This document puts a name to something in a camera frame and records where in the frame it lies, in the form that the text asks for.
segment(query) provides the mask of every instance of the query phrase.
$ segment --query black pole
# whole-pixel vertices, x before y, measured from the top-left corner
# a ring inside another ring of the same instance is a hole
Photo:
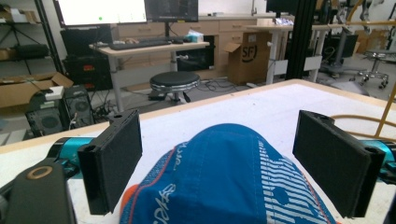
[[[317,0],[298,0],[286,80],[302,78]]]
[[[62,62],[59,59],[58,50],[56,49],[55,41],[53,40],[52,32],[50,30],[49,20],[47,18],[47,14],[44,9],[42,0],[35,0],[35,6],[37,8],[38,15],[40,16],[40,20],[43,25],[44,33],[46,35],[47,42],[49,44],[50,56],[53,60],[56,71],[63,74],[64,69],[62,67]]]

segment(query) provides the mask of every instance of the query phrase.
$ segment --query white table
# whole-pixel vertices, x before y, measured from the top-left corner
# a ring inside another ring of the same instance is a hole
[[[119,74],[118,59],[124,57],[144,55],[144,54],[153,54],[158,52],[170,52],[171,62],[170,62],[170,67],[167,71],[177,71],[176,51],[187,50],[187,49],[202,49],[208,45],[209,43],[207,42],[201,42],[201,43],[171,44],[171,45],[156,46],[156,47],[149,47],[142,49],[113,50],[111,48],[97,48],[96,50],[107,55],[108,57],[108,62],[110,64],[111,81],[113,83],[113,90],[116,97],[117,108],[120,112],[122,112],[124,110],[124,107],[121,100],[120,88],[130,86],[131,82],[128,80],[131,80],[131,78],[133,78],[133,75],[129,74],[127,75],[127,77],[122,78],[121,74]]]
[[[305,71],[311,71],[310,80],[315,82],[318,77],[318,70],[321,64],[321,53],[323,50],[323,43],[326,33],[331,29],[341,28],[342,24],[327,24],[327,25],[313,25],[312,30],[313,38],[316,40],[318,37],[315,55],[313,57],[307,57],[304,65]],[[276,24],[268,24],[268,25],[247,25],[246,26],[250,30],[256,30],[260,32],[269,32],[272,34],[272,45],[270,51],[270,62],[268,63],[268,72],[267,72],[267,80],[266,84],[272,84],[274,82],[274,76],[286,74],[288,68],[288,60],[277,60],[276,59],[276,48],[277,42],[280,36],[284,33],[292,31],[293,26],[291,25],[276,25]]]
[[[255,130],[276,150],[302,168],[292,155],[299,110],[313,111],[325,116],[357,114],[381,118],[386,103],[356,93],[293,79],[142,114],[140,119],[143,157],[137,164],[129,186],[140,183],[161,155],[176,144],[190,140],[209,126],[225,122],[242,124]],[[393,105],[389,111],[389,121],[396,122],[396,105]],[[350,131],[374,132],[376,130],[376,126],[369,121],[355,122],[340,119],[335,124]],[[107,126],[107,123],[101,123],[0,147],[0,186],[5,185],[25,168],[41,161],[47,155],[50,146],[59,138],[66,136],[95,137]],[[384,128],[382,132],[384,136],[394,134],[394,130],[388,128]],[[104,217],[91,216],[82,180],[69,180],[68,183],[78,222],[118,222],[119,206],[116,207],[114,214]],[[377,183],[367,216],[344,220],[312,179],[311,183],[336,220],[344,224],[382,223],[396,191],[395,186]]]

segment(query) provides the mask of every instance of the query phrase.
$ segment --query round stool seat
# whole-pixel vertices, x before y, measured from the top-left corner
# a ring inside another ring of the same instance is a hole
[[[365,56],[371,57],[371,58],[377,58],[377,59],[382,59],[387,57],[387,55],[390,54],[396,54],[396,51],[394,50],[387,50],[387,49],[369,49],[366,52],[364,52]]]
[[[200,77],[193,72],[165,72],[152,77],[150,86],[155,91],[186,91],[200,83]]]

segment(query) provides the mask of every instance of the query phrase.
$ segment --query keyboard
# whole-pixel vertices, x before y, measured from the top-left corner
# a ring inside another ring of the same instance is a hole
[[[126,43],[126,44],[108,44],[111,49],[123,50],[123,49],[142,49],[148,47],[155,47],[161,45],[170,45],[171,42],[166,40],[155,40],[155,41],[143,41],[139,43]]]
[[[150,42],[150,41],[183,41],[184,36],[151,36],[151,37],[137,37],[135,38],[137,41],[141,42]]]

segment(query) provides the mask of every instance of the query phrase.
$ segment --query cardboard box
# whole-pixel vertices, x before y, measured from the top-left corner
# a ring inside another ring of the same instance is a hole
[[[369,35],[363,30],[355,31],[358,35],[359,47],[356,52],[364,53],[368,49],[385,49],[388,30],[373,30]]]
[[[233,84],[264,82],[267,77],[272,35],[268,32],[244,33],[242,43],[228,43],[228,79]]]
[[[4,7],[0,11],[0,22],[29,22],[37,23],[39,20],[35,16],[34,11],[30,10],[20,10],[17,8]]]
[[[28,105],[32,96],[53,86],[73,86],[73,81],[60,73],[0,78],[0,108]]]
[[[17,51],[15,49],[0,49],[0,61],[15,59]]]

